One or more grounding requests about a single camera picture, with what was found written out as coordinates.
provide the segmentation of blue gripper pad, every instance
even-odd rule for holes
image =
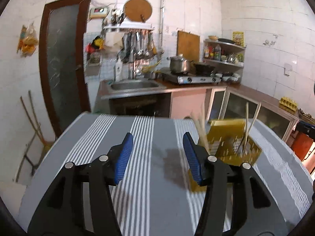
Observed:
[[[133,148],[133,135],[131,133],[127,133],[121,144],[120,155],[115,164],[115,177],[114,177],[115,184],[118,184],[123,179],[132,148]]]
[[[183,146],[193,179],[198,185],[201,185],[201,165],[194,150],[195,143],[193,142],[189,132],[186,132],[183,136]]]

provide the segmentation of metal screw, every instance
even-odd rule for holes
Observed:
[[[66,169],[70,169],[70,168],[72,168],[73,167],[73,162],[67,162],[66,164],[65,164],[65,168]]]
[[[208,161],[210,162],[216,162],[217,161],[217,157],[213,156],[213,155],[210,155],[208,156]]]
[[[249,163],[247,163],[247,162],[244,162],[242,166],[243,166],[243,168],[246,169],[246,170],[248,170],[248,169],[251,168],[251,165],[250,165]]]
[[[108,156],[107,156],[107,155],[101,155],[101,156],[99,157],[99,160],[100,160],[100,161],[107,161],[107,160],[108,160]]]

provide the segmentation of gas stove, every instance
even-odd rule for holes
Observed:
[[[195,84],[195,83],[219,83],[221,79],[216,76],[197,76],[192,74],[173,74],[163,73],[163,80],[177,84]]]

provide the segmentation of glass cabinet door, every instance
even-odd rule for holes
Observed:
[[[246,117],[246,103],[248,102],[248,118],[253,118],[257,104],[243,97],[230,93],[223,115],[224,119],[239,119]]]
[[[283,139],[290,123],[286,118],[263,106],[259,110],[257,119],[272,129],[280,139]]]
[[[225,90],[216,91],[214,93],[214,98],[213,98],[212,107],[211,107],[211,111],[210,111],[209,121],[210,120],[218,120],[218,118],[220,116],[220,111],[221,111],[223,99],[224,99],[224,93],[225,93]]]

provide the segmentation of wooden door frame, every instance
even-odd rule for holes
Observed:
[[[39,34],[39,73],[42,84],[42,91],[44,101],[47,109],[47,113],[51,122],[51,126],[57,137],[62,134],[62,130],[59,125],[59,120],[54,109],[54,103],[50,93],[50,86],[48,81],[48,63],[47,63],[47,31],[48,22],[51,12],[55,9],[79,4],[79,13],[77,18],[77,29],[76,29],[76,77],[78,83],[80,106],[82,112],[91,111],[89,103],[88,89],[84,80],[84,68],[83,68],[83,34],[86,32],[86,23],[89,11],[89,5],[91,0],[59,0],[52,3],[48,3],[44,7],[42,16],[42,22]]]

